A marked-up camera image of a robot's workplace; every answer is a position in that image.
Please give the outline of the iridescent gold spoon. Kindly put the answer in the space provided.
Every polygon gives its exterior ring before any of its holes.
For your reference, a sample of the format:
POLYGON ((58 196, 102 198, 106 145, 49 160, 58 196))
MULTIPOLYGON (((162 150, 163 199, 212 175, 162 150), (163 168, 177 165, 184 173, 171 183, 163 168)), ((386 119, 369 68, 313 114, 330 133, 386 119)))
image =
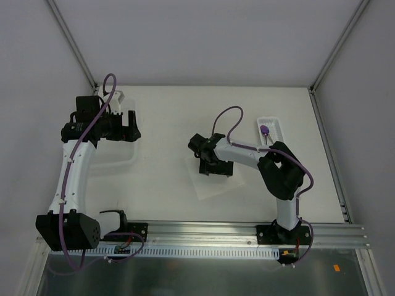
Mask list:
POLYGON ((273 143, 268 126, 260 125, 260 133, 264 138, 265 145, 267 145, 269 142, 273 143))

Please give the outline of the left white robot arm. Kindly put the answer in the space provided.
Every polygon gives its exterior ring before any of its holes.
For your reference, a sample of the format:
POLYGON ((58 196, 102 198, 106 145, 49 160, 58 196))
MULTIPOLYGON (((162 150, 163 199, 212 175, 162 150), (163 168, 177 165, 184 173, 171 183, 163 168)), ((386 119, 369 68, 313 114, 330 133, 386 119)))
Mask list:
POLYGON ((35 226, 54 252, 95 249, 100 240, 121 241, 129 233, 123 210, 86 213, 86 188, 100 141, 136 142, 141 133, 136 112, 123 111, 122 92, 113 96, 78 96, 76 109, 61 129, 62 167, 48 212, 36 217, 35 226))

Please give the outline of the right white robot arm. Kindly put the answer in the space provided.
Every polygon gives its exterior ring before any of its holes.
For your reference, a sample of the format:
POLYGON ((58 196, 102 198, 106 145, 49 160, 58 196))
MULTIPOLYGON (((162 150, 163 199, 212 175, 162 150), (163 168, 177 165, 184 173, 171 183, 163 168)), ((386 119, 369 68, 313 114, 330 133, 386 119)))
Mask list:
POLYGON ((277 239, 284 244, 297 239, 301 222, 297 217, 296 195, 307 173, 283 142, 252 147, 231 142, 224 134, 214 133, 205 138, 197 133, 189 140, 188 148, 199 159, 202 175, 230 177, 236 163, 259 171, 267 190, 276 198, 277 239))

